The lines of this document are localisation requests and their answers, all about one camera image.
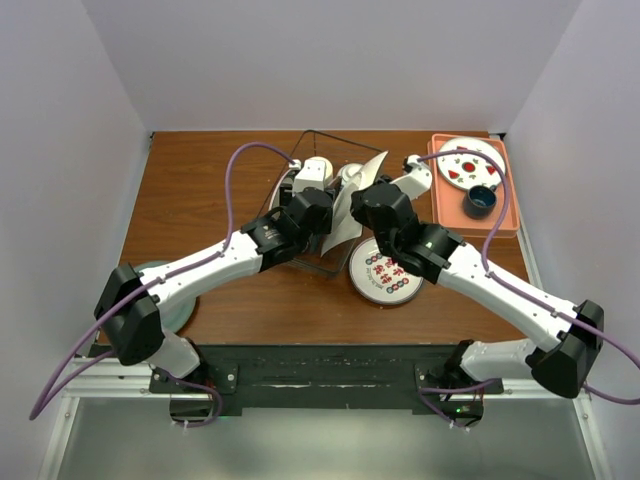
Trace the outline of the white plate teal lettered rim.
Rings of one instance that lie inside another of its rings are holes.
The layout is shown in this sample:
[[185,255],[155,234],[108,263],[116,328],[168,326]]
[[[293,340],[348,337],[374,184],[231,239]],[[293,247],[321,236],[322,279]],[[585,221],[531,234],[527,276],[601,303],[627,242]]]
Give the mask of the white plate teal lettered rim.
[[296,173],[296,170],[287,170],[278,180],[270,197],[269,210],[279,206],[287,206],[290,203]]

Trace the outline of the white plate red green characters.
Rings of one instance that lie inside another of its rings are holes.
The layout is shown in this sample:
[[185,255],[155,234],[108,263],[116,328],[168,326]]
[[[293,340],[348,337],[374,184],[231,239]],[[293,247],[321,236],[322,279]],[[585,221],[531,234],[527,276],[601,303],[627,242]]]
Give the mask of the white plate red green characters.
[[353,250],[349,276],[361,296],[381,306],[411,301],[424,284],[422,278],[409,274],[392,258],[384,256],[373,237],[362,241]]

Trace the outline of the blue floral white bowl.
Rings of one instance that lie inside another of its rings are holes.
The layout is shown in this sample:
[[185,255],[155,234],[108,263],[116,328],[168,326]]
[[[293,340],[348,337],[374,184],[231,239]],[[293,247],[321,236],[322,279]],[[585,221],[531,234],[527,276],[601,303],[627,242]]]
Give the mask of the blue floral white bowl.
[[345,187],[348,183],[353,183],[359,186],[361,182],[360,170],[362,167],[363,165],[359,163],[348,163],[342,166],[337,173],[339,185]]

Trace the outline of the cream ceramic mug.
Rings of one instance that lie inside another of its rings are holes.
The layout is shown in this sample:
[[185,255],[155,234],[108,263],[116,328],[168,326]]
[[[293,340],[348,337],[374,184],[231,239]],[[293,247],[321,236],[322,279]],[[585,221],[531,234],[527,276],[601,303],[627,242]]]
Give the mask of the cream ceramic mug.
[[331,184],[334,178],[333,164],[327,158],[324,158],[324,157],[321,157],[320,160],[324,165],[323,185],[325,188],[327,188]]

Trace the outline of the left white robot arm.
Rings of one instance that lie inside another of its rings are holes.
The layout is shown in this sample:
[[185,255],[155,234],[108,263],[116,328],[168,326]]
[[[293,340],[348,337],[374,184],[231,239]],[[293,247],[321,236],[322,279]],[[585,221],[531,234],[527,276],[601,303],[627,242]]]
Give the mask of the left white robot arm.
[[129,264],[115,268],[95,309],[115,357],[123,366],[148,361],[188,377],[203,361],[191,342],[162,326],[162,317],[230,281],[292,260],[312,236],[330,229],[332,213],[330,194],[308,187],[216,245],[141,272]]

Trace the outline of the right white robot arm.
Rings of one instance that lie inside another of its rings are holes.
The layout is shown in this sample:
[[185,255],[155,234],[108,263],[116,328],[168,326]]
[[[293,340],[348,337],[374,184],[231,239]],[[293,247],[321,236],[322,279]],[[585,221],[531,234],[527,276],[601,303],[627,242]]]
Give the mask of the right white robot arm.
[[463,341],[445,363],[447,381],[533,379],[575,398],[602,348],[604,311],[559,299],[484,259],[460,235],[418,219],[409,197],[379,182],[352,195],[352,217],[405,272],[469,297],[524,334],[521,341]]

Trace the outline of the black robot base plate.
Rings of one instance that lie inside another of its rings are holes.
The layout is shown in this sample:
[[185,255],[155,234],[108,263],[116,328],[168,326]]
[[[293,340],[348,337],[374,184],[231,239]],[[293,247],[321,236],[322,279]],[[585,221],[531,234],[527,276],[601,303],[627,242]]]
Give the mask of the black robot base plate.
[[445,369],[454,345],[203,345],[222,413],[250,408],[409,410],[479,420],[474,381]]

